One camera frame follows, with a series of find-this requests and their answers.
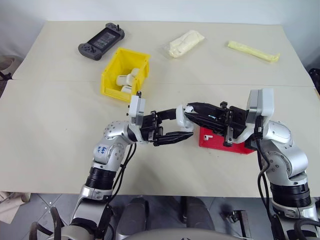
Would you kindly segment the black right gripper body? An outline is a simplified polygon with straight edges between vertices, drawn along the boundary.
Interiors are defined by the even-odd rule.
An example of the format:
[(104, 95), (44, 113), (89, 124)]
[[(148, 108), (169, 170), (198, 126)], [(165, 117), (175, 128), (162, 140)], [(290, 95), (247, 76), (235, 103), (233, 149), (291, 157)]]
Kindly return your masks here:
[(228, 107), (226, 101), (222, 101), (219, 107), (215, 106), (211, 116), (215, 121), (213, 132), (223, 136), (225, 147), (231, 147), (234, 139), (246, 128), (246, 111), (235, 106)]

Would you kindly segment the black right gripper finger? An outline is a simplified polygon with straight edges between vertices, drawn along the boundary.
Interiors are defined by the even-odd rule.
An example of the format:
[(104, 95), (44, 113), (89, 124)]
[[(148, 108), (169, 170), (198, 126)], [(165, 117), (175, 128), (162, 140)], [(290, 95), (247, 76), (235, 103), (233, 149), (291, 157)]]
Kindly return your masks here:
[(222, 114), (222, 109), (220, 107), (214, 106), (209, 103), (202, 102), (192, 102), (188, 103), (187, 106), (193, 108), (193, 111), (197, 114), (219, 116)]
[(223, 122), (219, 122), (218, 120), (210, 116), (199, 113), (185, 113), (184, 115), (193, 123), (206, 129), (210, 129), (213, 131), (224, 131), (226, 128)]

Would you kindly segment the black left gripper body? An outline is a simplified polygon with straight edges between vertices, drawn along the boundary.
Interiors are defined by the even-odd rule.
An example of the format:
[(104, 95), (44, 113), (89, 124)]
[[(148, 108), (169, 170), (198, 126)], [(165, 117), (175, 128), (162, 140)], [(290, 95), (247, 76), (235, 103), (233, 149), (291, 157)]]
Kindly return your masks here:
[(154, 146), (164, 145), (163, 127), (161, 126), (164, 111), (151, 111), (150, 115), (143, 117), (140, 133), (144, 141), (153, 143)]

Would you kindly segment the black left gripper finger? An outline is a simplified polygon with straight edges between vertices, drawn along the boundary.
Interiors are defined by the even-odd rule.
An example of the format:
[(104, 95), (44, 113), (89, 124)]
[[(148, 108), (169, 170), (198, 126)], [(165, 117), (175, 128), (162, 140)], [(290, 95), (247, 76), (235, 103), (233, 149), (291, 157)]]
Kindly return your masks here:
[(164, 120), (175, 120), (176, 119), (176, 109), (171, 108), (167, 110), (158, 111), (156, 113), (157, 123), (162, 123)]
[(158, 147), (162, 145), (176, 144), (192, 137), (193, 134), (193, 132), (168, 132), (165, 135), (157, 136), (153, 142), (153, 145)]

